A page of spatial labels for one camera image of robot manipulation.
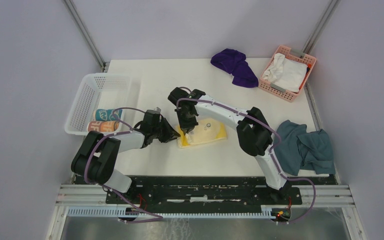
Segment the yellow cloth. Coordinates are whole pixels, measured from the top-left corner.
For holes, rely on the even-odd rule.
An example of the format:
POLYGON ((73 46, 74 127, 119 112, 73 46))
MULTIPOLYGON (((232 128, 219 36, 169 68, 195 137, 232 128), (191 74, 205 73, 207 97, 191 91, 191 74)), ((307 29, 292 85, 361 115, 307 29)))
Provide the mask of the yellow cloth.
POLYGON ((180 149, 209 144, 228 138, 225 125, 212 118, 199 120, 198 125, 189 133, 183 133, 179 125, 175 127, 175 130, 180 134, 177 139, 177 146, 180 149))

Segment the cream rabbit text towel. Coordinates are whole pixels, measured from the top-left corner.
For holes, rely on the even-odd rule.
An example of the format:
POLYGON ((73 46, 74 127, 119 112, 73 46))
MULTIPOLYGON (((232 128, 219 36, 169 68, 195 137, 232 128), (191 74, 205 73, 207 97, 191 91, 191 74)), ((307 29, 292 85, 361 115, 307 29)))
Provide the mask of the cream rabbit text towel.
POLYGON ((100 133, 115 132, 119 128, 118 121, 91 121, 87 125, 87 131, 96 131, 100 133))

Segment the teal bunny pattern towel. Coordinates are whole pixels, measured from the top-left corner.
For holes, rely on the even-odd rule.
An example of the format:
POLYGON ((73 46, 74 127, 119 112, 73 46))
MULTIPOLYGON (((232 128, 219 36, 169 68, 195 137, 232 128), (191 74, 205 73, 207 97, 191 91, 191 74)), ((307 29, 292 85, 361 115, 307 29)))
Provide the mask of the teal bunny pattern towel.
POLYGON ((118 121, 122 118, 122 109, 102 109, 94 112, 94 120, 101 122, 118 121))

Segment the white plastic basket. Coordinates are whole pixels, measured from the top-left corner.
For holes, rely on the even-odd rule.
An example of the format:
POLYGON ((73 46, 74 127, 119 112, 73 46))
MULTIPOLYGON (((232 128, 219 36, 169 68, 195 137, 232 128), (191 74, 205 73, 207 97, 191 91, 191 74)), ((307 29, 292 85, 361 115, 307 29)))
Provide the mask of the white plastic basket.
POLYGON ((70 135, 86 136, 89 122, 95 120, 96 110, 135 108, 139 92, 139 80, 125 74, 91 73, 85 75, 68 113, 64 125, 65 132, 70 135))

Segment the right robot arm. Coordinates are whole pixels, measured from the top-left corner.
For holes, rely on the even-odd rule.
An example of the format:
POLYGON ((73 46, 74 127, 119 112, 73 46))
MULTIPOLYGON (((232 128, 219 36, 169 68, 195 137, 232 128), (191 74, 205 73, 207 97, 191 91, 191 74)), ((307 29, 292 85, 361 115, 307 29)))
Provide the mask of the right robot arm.
POLYGON ((191 133, 198 126, 197 117, 201 115, 234 129, 240 148, 253 156, 261 168, 270 187, 269 199, 275 204, 282 204, 289 198, 285 187, 287 177, 274 156, 272 135, 276 132, 258 108, 246 110, 225 105, 201 90, 188 93, 179 87, 170 92, 168 100, 175 105, 179 128, 184 134, 191 133))

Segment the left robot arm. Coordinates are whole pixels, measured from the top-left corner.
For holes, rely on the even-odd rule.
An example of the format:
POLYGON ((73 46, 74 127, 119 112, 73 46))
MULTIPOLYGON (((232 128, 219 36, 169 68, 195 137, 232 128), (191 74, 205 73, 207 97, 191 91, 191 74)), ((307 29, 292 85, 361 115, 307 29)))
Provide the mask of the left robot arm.
POLYGON ((134 180, 115 169, 119 153, 143 149, 155 139, 160 143, 176 140, 181 135, 157 110, 147 110, 131 130, 105 135, 92 130, 83 140, 71 163, 71 171, 83 176, 88 184, 100 184, 118 191, 127 204, 134 202, 138 191, 134 180))

